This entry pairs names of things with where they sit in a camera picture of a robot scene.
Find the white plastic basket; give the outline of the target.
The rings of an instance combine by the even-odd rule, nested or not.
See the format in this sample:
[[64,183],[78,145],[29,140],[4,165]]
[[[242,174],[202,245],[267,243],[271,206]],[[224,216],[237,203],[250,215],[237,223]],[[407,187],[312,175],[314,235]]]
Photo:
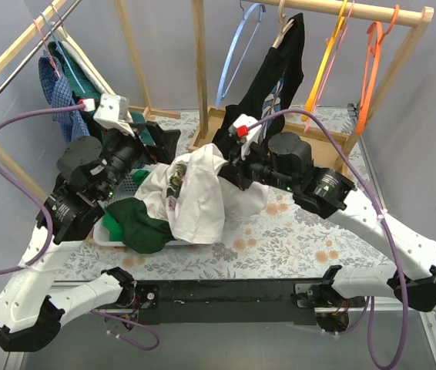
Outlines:
[[[183,163],[177,164],[175,168],[167,165],[158,165],[154,170],[150,171],[149,176],[139,186],[133,197],[144,202],[147,213],[151,218],[165,220],[169,223],[169,213],[174,210],[175,202],[179,196],[181,186],[183,185],[185,174],[186,165]],[[123,193],[121,185],[119,189],[116,190],[112,199],[105,202],[104,211],[109,204],[128,197],[129,194]],[[99,232],[104,228],[102,225],[102,219],[96,226],[96,232]],[[105,247],[125,247],[125,245],[120,241],[110,242],[109,232],[107,229],[105,230],[106,236],[102,238],[95,237],[98,244]],[[165,247],[181,247],[188,245],[188,241],[181,240],[173,235],[173,240],[167,243]]]

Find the white t shirt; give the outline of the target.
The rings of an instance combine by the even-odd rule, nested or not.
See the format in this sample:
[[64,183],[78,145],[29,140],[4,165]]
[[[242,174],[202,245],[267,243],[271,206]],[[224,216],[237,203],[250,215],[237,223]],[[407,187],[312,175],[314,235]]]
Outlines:
[[134,196],[139,206],[134,224],[190,244],[221,241],[226,217],[259,214],[269,192],[260,183],[240,190],[219,176],[225,164],[218,148],[206,144],[170,165],[156,165]]

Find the black t shirt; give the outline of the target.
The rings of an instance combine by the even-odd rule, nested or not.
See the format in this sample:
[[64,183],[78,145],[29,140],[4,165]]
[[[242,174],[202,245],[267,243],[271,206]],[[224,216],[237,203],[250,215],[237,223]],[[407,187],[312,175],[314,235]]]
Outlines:
[[232,147],[228,129],[240,115],[260,120],[289,108],[303,82],[304,14],[300,12],[290,20],[291,28],[278,47],[269,48],[245,96],[239,103],[226,106],[222,125],[212,140],[224,157],[229,156]]

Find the dark green t shirt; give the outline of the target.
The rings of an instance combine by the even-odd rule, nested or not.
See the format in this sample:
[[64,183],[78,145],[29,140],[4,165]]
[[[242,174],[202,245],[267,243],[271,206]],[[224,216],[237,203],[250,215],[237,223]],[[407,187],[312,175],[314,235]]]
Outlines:
[[169,223],[151,218],[143,201],[135,197],[117,200],[108,206],[108,212],[122,226],[122,243],[139,254],[154,254],[173,241]]

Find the pink wire hanger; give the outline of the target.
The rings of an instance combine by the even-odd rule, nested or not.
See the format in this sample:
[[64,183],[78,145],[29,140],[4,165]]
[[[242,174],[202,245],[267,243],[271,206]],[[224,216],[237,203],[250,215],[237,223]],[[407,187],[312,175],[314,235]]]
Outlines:
[[337,57],[338,49],[339,49],[339,47],[340,47],[340,44],[341,44],[341,43],[343,42],[343,40],[344,40],[344,36],[345,36],[345,34],[346,34],[346,31],[347,31],[347,23],[348,23],[348,20],[349,20],[349,18],[350,18],[350,16],[351,16],[352,11],[353,11],[354,4],[355,4],[355,1],[352,1],[352,2],[351,2],[351,5],[350,5],[350,8],[349,8],[349,10],[348,10],[348,13],[347,13],[346,15],[344,14],[344,24],[343,24],[343,26],[342,26],[342,29],[341,29],[341,31],[340,31],[340,34],[339,34],[339,37],[338,37],[337,41],[334,43],[333,50],[332,50],[332,52],[331,52],[331,54],[330,54],[330,58],[329,58],[329,60],[328,60],[328,62],[327,62],[326,72],[324,73],[324,76],[323,76],[323,78],[322,78],[322,80],[321,80],[320,91],[319,91],[319,93],[317,94],[317,98],[316,98],[316,101],[315,101],[315,103],[314,103],[314,109],[313,109],[313,112],[312,112],[311,114],[314,114],[314,112],[315,112],[315,110],[316,110],[316,108],[317,108],[318,101],[319,101],[319,99],[320,99],[321,96],[322,96],[322,93],[323,93],[323,91],[324,91],[324,87],[325,87],[325,85],[326,85],[326,83],[327,83],[327,80],[328,80],[328,78],[329,78],[329,75],[330,75],[330,71],[332,70],[332,67],[333,67],[334,61],[335,61],[335,59],[336,59],[336,57]]

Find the yellow hanger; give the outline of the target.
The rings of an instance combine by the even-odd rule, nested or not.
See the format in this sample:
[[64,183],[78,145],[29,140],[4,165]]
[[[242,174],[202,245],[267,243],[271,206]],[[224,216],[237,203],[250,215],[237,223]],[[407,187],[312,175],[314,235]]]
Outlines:
[[340,34],[340,31],[342,29],[342,26],[344,24],[344,11],[345,11],[346,6],[347,6],[347,0],[342,1],[340,11],[338,12],[337,23],[334,27],[334,30],[333,30],[330,38],[326,41],[326,49],[325,49],[323,58],[321,59],[320,66],[319,66],[319,69],[317,71],[316,78],[314,80],[314,84],[312,86],[312,89],[310,91],[308,99],[305,103],[304,108],[306,111],[308,111],[310,113],[313,112],[314,103],[316,101],[317,94],[320,91],[321,80],[324,76],[324,73],[326,72],[327,62],[328,62],[328,60],[330,58],[330,54],[333,50],[334,43],[337,41],[339,34]]

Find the wooden hanger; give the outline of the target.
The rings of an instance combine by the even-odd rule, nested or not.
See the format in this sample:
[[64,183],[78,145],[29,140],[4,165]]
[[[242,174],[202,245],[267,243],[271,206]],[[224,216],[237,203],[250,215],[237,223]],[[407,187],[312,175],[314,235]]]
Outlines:
[[277,33],[277,37],[275,38],[272,47],[277,49],[280,46],[280,43],[283,41],[284,36],[290,30],[293,25],[293,20],[286,20],[286,13],[284,11],[286,0],[279,0],[278,5],[278,22],[279,22],[279,31]]

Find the orange hanger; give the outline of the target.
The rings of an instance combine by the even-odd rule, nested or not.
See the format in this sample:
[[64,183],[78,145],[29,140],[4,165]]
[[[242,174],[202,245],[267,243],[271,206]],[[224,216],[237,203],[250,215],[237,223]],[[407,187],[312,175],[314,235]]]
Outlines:
[[367,51],[364,65],[364,77],[361,87],[361,98],[358,108],[358,120],[354,132],[361,135],[368,121],[368,113],[377,80],[377,73],[381,60],[382,43],[391,32],[397,20],[400,6],[395,5],[389,26],[384,31],[381,22],[372,22],[367,29]]

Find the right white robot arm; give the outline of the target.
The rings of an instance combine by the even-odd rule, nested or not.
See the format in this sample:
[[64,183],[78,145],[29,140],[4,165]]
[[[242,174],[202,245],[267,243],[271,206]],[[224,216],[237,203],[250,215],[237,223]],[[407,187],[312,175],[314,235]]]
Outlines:
[[416,311],[436,306],[436,241],[391,215],[380,219],[354,182],[327,167],[314,165],[310,144],[292,132],[278,133],[264,151],[252,136],[228,138],[227,164],[220,171],[241,190],[258,183],[291,193],[303,210],[348,230],[387,257],[392,264],[353,268],[334,265],[313,289],[314,302],[337,306],[342,301],[375,296],[406,301]]

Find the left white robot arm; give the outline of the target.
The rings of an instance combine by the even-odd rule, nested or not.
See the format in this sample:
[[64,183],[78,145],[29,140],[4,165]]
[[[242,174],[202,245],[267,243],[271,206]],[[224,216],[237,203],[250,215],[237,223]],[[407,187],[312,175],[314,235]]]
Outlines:
[[110,129],[103,141],[83,136],[70,143],[58,159],[54,190],[37,216],[18,267],[0,293],[2,350],[36,352],[73,319],[106,304],[127,308],[135,301],[136,282],[119,267],[65,293],[49,290],[66,260],[102,218],[101,204],[133,167],[170,164],[175,159],[179,130],[164,130],[154,122],[137,127],[148,130],[153,143]]

